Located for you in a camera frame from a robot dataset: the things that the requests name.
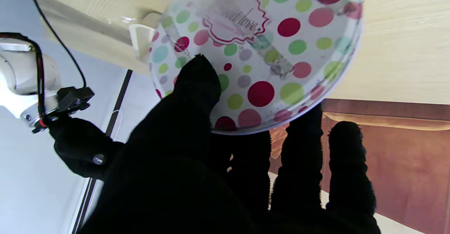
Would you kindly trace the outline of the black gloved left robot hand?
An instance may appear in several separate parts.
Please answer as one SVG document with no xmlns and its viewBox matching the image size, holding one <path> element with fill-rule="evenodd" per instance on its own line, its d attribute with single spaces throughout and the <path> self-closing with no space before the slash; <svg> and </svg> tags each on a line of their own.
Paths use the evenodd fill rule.
<svg viewBox="0 0 450 234">
<path fill-rule="evenodd" d="M 359 126 L 339 122 L 328 136 L 330 191 L 321 205 L 322 108 L 292 121 L 282 165 L 270 195 L 270 134 L 212 133 L 218 75 L 203 55 L 181 70 L 174 92 L 116 144 L 90 123 L 79 139 L 87 152 L 102 148 L 103 181 L 83 234 L 379 234 L 376 197 L 368 179 Z"/>
</svg>

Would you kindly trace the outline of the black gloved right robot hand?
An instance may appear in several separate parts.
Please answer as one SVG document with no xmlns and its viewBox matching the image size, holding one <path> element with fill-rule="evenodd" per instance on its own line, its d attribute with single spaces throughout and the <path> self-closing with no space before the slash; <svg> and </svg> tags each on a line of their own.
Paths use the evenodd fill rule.
<svg viewBox="0 0 450 234">
<path fill-rule="evenodd" d="M 63 116 L 49 125 L 54 150 L 73 173 L 104 181 L 124 146 L 89 121 Z"/>
</svg>

